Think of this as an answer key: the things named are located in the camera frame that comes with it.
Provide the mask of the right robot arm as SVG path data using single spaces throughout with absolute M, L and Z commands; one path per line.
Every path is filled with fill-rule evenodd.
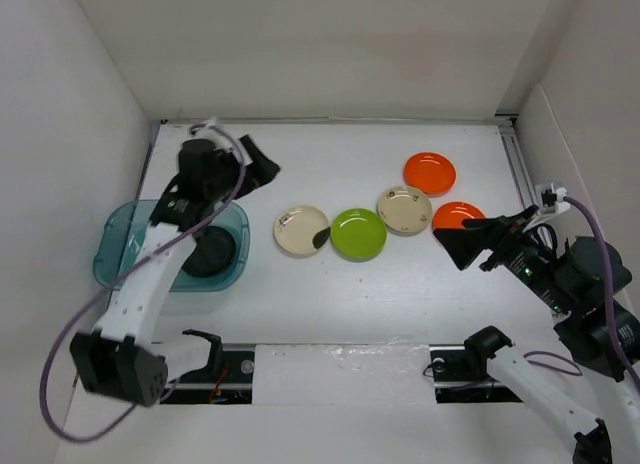
M 432 347 L 425 375 L 441 403 L 515 401 L 559 438 L 575 463 L 639 459 L 639 320 L 617 293 L 631 273 L 595 221 L 560 242 L 536 207 L 471 219 L 434 235 L 459 269 L 500 271 L 501 306 L 537 304 L 563 350 L 525 349 L 496 317 L 455 344 Z

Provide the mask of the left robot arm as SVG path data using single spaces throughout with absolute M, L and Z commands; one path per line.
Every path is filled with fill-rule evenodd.
M 208 381 L 222 371 L 219 336 L 187 329 L 156 343 L 153 333 L 190 258 L 202 253 L 213 262 L 234 259 L 216 243 L 212 221 L 280 172 L 250 136 L 223 145 L 226 136 L 215 128 L 212 136 L 193 136 L 181 145 L 177 173 L 150 213 L 136 260 L 114 281 L 116 302 L 92 330 L 72 338 L 70 353 L 87 392 L 151 407 L 167 383 L 190 372 Z

